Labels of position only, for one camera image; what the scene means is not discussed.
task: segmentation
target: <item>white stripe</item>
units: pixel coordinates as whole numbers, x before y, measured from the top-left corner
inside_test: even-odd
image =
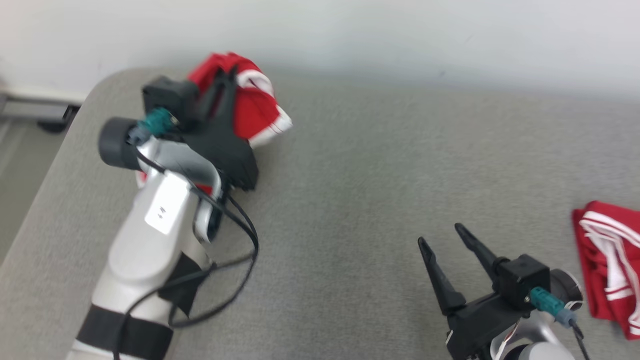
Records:
[[[253,135],[249,139],[249,145],[251,145],[252,148],[255,149],[256,147],[269,143],[272,138],[291,128],[291,118],[281,107],[277,106],[277,108],[278,111],[280,111],[280,116],[268,127],[265,127],[262,131]]]
[[[607,259],[607,288],[605,291],[609,288],[621,290],[629,286],[629,284],[625,272],[622,270],[620,262],[618,261],[618,251],[615,246],[616,235],[613,233],[601,234],[598,230],[599,229],[591,228],[585,236],[591,240],[593,245],[595,245]]]
[[[631,289],[624,289],[624,290],[618,291],[617,293],[607,294],[607,300],[612,301],[612,300],[623,299],[623,298],[629,297],[629,296],[631,296],[633,294],[634,294],[634,292],[631,291]]]
[[[586,236],[594,243],[594,245],[597,246],[597,243],[599,241],[610,241],[615,244],[616,250],[618,252],[618,258],[626,269],[628,281],[630,282],[633,292],[636,296],[636,309],[631,314],[631,316],[629,316],[629,324],[640,327],[640,304],[638,304],[638,302],[640,302],[640,284],[638,283],[638,276],[636,274],[636,271],[633,269],[633,267],[631,267],[631,264],[627,259],[627,253],[625,252],[625,248],[623,246],[623,239],[621,235],[619,235],[619,230],[613,228],[612,226],[601,224],[592,220],[587,220],[585,218],[580,220],[579,224],[587,232]],[[611,233],[608,235],[599,233],[599,231],[603,230],[610,231]]]
[[[453,330],[449,331],[449,335],[447,335],[447,339],[444,341],[444,345],[449,344],[449,340],[451,340],[451,335],[453,335]]]
[[[625,224],[622,224],[621,222],[614,220],[613,218],[608,217],[607,215],[603,215],[595,211],[587,211],[584,214],[583,218],[587,218],[587,219],[591,219],[591,220],[595,220],[595,221],[599,221],[599,222],[603,222],[605,224],[611,225],[612,227],[614,227],[614,229],[612,229],[611,231],[614,231],[615,233],[619,234],[623,238],[627,239],[630,243],[632,243],[636,247],[640,247],[640,234],[632,230],[629,226],[626,226]]]
[[[258,70],[245,70],[236,75],[236,82],[243,88],[256,87],[273,96],[273,85],[267,75]]]

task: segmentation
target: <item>white label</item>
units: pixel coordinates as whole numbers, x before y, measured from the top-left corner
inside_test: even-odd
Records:
[[[164,179],[145,216],[147,224],[167,235],[177,222],[178,214],[189,196],[189,183],[173,172],[164,172]]]

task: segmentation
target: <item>white wall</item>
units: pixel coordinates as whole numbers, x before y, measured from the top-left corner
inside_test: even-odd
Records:
[[[640,97],[637,0],[3,0],[0,86],[82,98],[211,51],[259,65]]]

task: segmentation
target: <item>black cable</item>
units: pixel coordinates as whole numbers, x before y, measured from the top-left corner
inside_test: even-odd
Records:
[[[138,159],[140,159],[140,161],[149,165],[149,167],[156,169],[160,174],[164,174],[164,171],[166,170],[166,168],[162,167],[160,164],[154,161],[151,161],[148,157],[142,155],[142,153],[140,152],[136,144],[133,144],[132,146],[133,146],[133,149],[136,151],[136,156],[138,157]]]
[[[134,148],[136,150],[136,155],[138,156],[138,158],[142,162],[144,162],[145,164],[149,165],[150,167],[156,169],[158,172],[160,172],[162,174],[165,172],[166,169],[164,167],[162,167],[160,164],[155,163],[152,160],[148,159],[146,156],[144,156],[138,150],[137,146],[134,146]],[[170,281],[170,282],[168,282],[168,283],[166,283],[166,284],[164,284],[162,286],[158,286],[158,287],[150,290],[146,294],[144,294],[144,296],[142,296],[133,305],[131,305],[131,307],[129,307],[129,309],[125,312],[124,317],[122,318],[122,321],[120,322],[120,324],[118,326],[118,331],[117,331],[117,334],[116,334],[116,340],[115,340],[115,344],[114,344],[114,347],[113,347],[113,359],[114,360],[120,360],[120,348],[122,347],[122,340],[123,340],[123,337],[124,337],[127,321],[131,317],[131,313],[140,304],[142,304],[143,301],[147,300],[153,294],[157,293],[158,291],[167,290],[167,289],[178,287],[180,285],[184,285],[184,284],[186,284],[188,282],[191,282],[192,280],[195,280],[195,279],[206,279],[214,271],[223,270],[223,269],[230,268],[230,267],[245,263],[247,261],[250,261],[249,269],[247,269],[247,272],[246,272],[242,282],[240,283],[240,285],[238,286],[238,288],[236,289],[234,294],[231,297],[229,297],[227,300],[225,300],[222,304],[212,308],[209,311],[206,311],[205,313],[203,313],[201,315],[196,316],[195,318],[189,318],[187,320],[183,320],[183,321],[179,321],[179,322],[173,321],[173,317],[175,316],[175,312],[177,310],[177,306],[175,304],[172,305],[172,308],[170,309],[170,313],[169,313],[169,323],[168,323],[169,326],[173,327],[173,328],[189,327],[189,326],[196,325],[196,324],[198,324],[200,322],[203,322],[205,320],[208,320],[208,319],[214,317],[215,315],[217,315],[218,313],[220,313],[224,309],[226,309],[229,305],[231,305],[231,303],[233,303],[233,301],[235,301],[235,299],[238,297],[238,295],[242,292],[242,290],[244,289],[246,283],[248,282],[248,280],[249,280],[249,278],[251,276],[251,273],[253,271],[253,267],[255,265],[255,261],[256,261],[257,256],[258,256],[258,251],[260,249],[260,244],[259,244],[259,239],[258,239],[258,236],[257,236],[257,232],[256,232],[255,227],[253,226],[253,222],[251,221],[249,216],[244,212],[242,207],[230,195],[228,196],[229,201],[234,205],[234,207],[236,207],[238,212],[240,212],[242,217],[246,220],[246,223],[244,223],[240,218],[238,218],[235,214],[233,214],[227,208],[225,208],[224,206],[218,204],[211,196],[209,196],[209,194],[207,194],[204,191],[202,191],[201,189],[199,189],[192,180],[190,180],[189,178],[186,178],[186,180],[191,185],[191,191],[193,193],[195,193],[199,198],[201,198],[204,201],[206,201],[209,204],[211,204],[211,206],[213,206],[214,208],[216,208],[219,211],[221,211],[225,216],[229,217],[229,219],[231,219],[231,221],[236,223],[236,225],[238,225],[249,236],[249,238],[251,239],[252,244],[253,244],[253,251],[251,253],[247,254],[247,255],[241,256],[239,258],[236,258],[234,260],[228,261],[226,263],[222,263],[220,265],[217,265],[216,263],[213,263],[209,268],[203,269],[201,271],[193,272],[191,274],[184,275],[184,276],[179,277],[177,279],[174,279],[174,280],[172,280],[172,281]]]
[[[571,325],[571,328],[573,329],[575,339],[578,341],[578,346],[580,347],[580,351],[582,351],[584,360],[591,360],[591,358],[589,358],[589,354],[587,354],[587,348],[584,346],[584,334],[582,333],[582,330],[580,330],[578,324],[574,320],[569,320],[569,325]]]
[[[226,208],[220,206],[215,200],[213,200],[209,195],[207,195],[206,193],[204,193],[202,190],[198,189],[198,188],[192,188],[193,189],[197,189],[194,190],[194,192],[198,193],[202,193],[204,196],[201,197],[201,199],[203,199],[204,201],[209,202],[210,204],[214,204],[214,206],[217,206],[221,209],[225,209],[225,211],[228,212],[228,217],[231,218],[233,221],[235,215],[233,213],[231,213],[230,211],[228,211]],[[233,295],[231,295],[227,300],[223,301],[220,305],[198,315],[198,316],[191,316],[188,319],[185,320],[181,320],[181,321],[176,321],[175,318],[175,312],[177,310],[177,305],[173,304],[171,311],[169,312],[169,326],[173,327],[173,328],[183,328],[183,327],[189,327],[189,326],[194,326],[197,325],[203,321],[206,321],[214,316],[216,316],[217,314],[219,314],[220,312],[222,312],[224,309],[226,309],[229,305],[231,305],[231,303],[233,301],[236,300],[236,298],[238,297],[238,295],[240,295],[240,293],[244,290],[244,287],[246,286],[246,283],[249,281],[249,278],[251,277],[251,272],[253,271],[253,267],[255,266],[255,260],[258,256],[258,251],[259,251],[259,243],[258,243],[258,237],[255,234],[255,228],[253,227],[253,224],[251,223],[251,220],[249,219],[248,216],[246,216],[246,213],[244,212],[244,210],[242,209],[242,207],[240,207],[240,205],[238,205],[238,203],[235,202],[235,200],[229,195],[228,196],[229,201],[238,209],[238,212],[240,212],[240,214],[243,215],[243,217],[245,217],[245,219],[247,219],[247,222],[250,224],[251,229],[245,229],[244,227],[246,227],[246,225],[237,217],[235,217],[235,219],[238,220],[237,224],[242,227],[247,235],[249,235],[249,237],[251,238],[252,242],[253,242],[253,252],[250,254],[251,255],[251,262],[249,263],[249,269],[247,269],[246,273],[244,274],[244,278],[242,280],[242,282],[240,282],[240,285],[236,288],[236,291],[233,293]]]

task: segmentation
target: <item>black strap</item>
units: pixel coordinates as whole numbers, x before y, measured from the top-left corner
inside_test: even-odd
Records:
[[[175,265],[173,272],[169,275],[169,279],[166,282],[175,280],[179,277],[192,274],[194,272],[201,271],[202,269],[198,264],[184,253],[180,254],[178,263]],[[185,282],[180,286],[158,291],[158,297],[167,301],[173,302],[185,315],[189,316],[191,306],[193,305],[193,299],[196,297],[198,287],[202,284],[204,278],[194,279],[189,282]]]
[[[124,314],[91,305],[76,339],[87,345],[113,351]],[[120,353],[145,360],[163,360],[173,338],[173,330],[155,322],[129,318]]]

